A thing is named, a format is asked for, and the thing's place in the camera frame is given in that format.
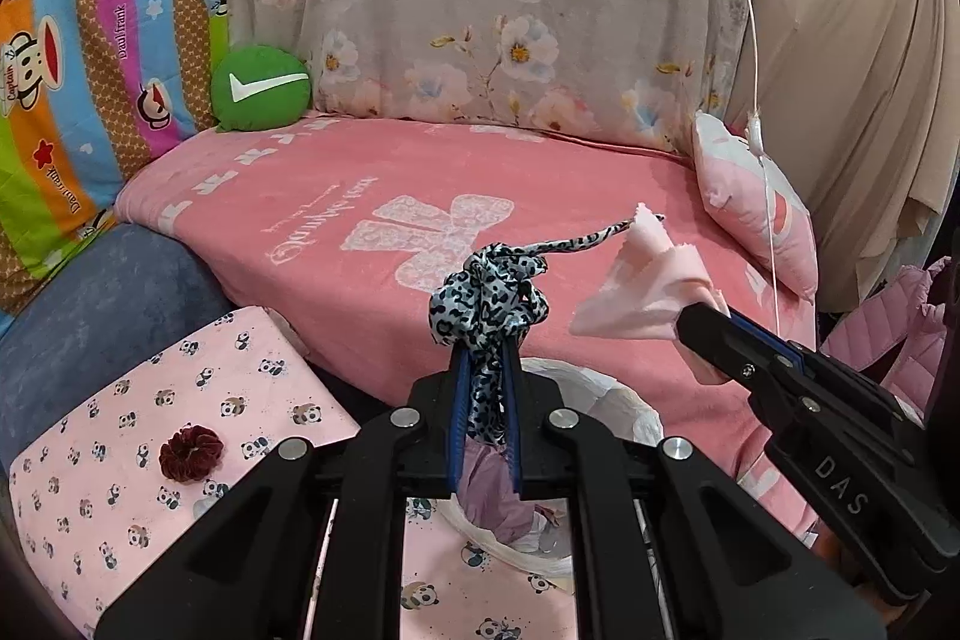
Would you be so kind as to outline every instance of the leopard print scarf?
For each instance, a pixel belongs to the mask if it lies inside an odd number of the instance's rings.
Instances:
[[[441,345],[463,340],[473,362],[469,437],[493,445],[505,442],[506,420],[500,381],[500,345],[508,336],[517,345],[530,327],[549,314],[544,295],[531,278],[546,271],[544,253],[576,253],[626,231],[622,220],[594,234],[522,247],[495,242],[464,261],[463,271],[448,275],[430,297],[430,330]]]

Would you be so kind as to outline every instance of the white check mark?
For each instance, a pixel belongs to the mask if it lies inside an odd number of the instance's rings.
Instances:
[[[270,90],[280,85],[286,85],[288,82],[299,82],[301,79],[309,79],[309,74],[281,74],[279,77],[270,77],[269,79],[258,79],[256,82],[248,82],[246,85],[230,73],[230,92],[233,95],[234,102],[243,101],[244,98],[250,98],[257,95],[258,92]]]

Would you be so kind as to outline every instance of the pink panda sheet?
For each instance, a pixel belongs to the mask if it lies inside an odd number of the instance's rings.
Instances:
[[[731,307],[773,328],[769,277],[704,213],[696,175],[675,156],[603,148],[520,129],[309,116],[285,129],[205,131],[147,166],[120,194],[120,220],[179,239],[233,301],[282,313],[310,360],[388,403],[438,371],[448,350],[426,324],[429,293],[490,242],[586,234],[637,202],[695,244]],[[523,355],[592,367],[659,410],[787,528],[813,516],[762,456],[768,437],[734,383],[700,386],[669,342],[575,338],[620,240],[553,256],[536,279],[550,316]],[[779,292],[785,339],[814,344],[814,310]]]

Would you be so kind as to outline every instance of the striped blanket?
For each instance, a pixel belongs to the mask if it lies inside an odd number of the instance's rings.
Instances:
[[[0,333],[112,225],[141,167],[213,124],[227,0],[0,1]]]

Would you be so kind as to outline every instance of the beige curtain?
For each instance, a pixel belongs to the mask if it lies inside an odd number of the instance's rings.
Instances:
[[[767,152],[810,208],[818,306],[853,309],[949,198],[958,0],[755,0]],[[726,121],[752,104],[748,42]]]

